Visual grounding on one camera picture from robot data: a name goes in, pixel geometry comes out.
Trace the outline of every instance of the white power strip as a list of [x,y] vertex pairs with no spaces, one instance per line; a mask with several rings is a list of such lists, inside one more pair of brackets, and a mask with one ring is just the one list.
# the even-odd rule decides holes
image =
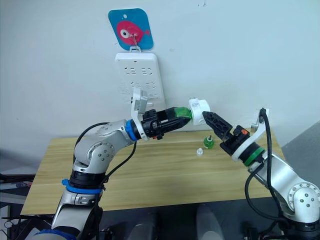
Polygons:
[[147,109],[160,111],[166,108],[156,55],[150,52],[123,52],[115,56],[115,63],[125,82],[123,92],[132,96],[134,87],[141,88],[148,93]]

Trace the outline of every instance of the metal hook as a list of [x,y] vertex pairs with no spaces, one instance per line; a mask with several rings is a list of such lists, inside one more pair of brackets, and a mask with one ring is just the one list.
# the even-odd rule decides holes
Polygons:
[[133,38],[133,41],[134,41],[134,46],[131,46],[130,49],[129,49],[129,51],[132,52],[132,50],[137,50],[138,52],[141,53],[141,48],[138,46],[138,43],[137,43],[137,40],[136,40],[137,34],[136,34],[136,33],[133,34],[133,35],[130,34],[129,36],[132,37],[132,38]]

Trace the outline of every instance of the green ring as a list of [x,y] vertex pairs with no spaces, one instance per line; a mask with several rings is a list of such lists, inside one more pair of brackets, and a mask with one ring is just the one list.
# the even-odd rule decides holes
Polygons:
[[256,157],[258,157],[258,155],[262,152],[264,152],[265,149],[261,146],[259,148],[257,148],[251,155],[250,157],[248,157],[248,159],[243,163],[246,167],[248,167],[252,162],[253,160],[256,159]]

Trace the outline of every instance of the green object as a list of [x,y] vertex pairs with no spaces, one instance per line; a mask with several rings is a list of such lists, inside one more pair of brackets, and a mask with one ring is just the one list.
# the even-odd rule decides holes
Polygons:
[[265,151],[265,149],[261,146],[261,147],[259,147],[259,148],[257,148],[251,155],[250,155],[250,157],[248,157],[247,158],[247,160],[244,162],[244,165],[246,166],[246,167],[248,167],[252,162],[253,162],[253,160],[255,160],[257,157],[258,157],[258,155],[260,154],[260,153],[263,153]]
[[192,113],[187,107],[175,107],[174,108],[175,116],[178,117],[185,117],[192,119]]
[[212,136],[208,136],[203,140],[203,145],[206,149],[212,149],[212,147],[214,146],[215,141],[212,138]]

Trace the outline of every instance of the wooden table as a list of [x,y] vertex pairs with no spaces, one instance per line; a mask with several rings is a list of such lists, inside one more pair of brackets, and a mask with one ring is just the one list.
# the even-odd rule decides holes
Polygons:
[[[244,199],[248,177],[242,162],[233,162],[214,136],[212,149],[205,149],[198,157],[196,149],[210,131],[170,132],[162,140],[140,140],[134,156],[112,175],[105,185],[99,205],[104,211]],[[64,186],[72,170],[76,138],[52,139],[40,164],[21,214],[55,213]],[[258,143],[267,148],[262,137]],[[272,136],[272,150],[283,153]],[[132,151],[122,149],[111,162],[111,170]],[[269,197],[258,181],[250,184],[252,198]]]

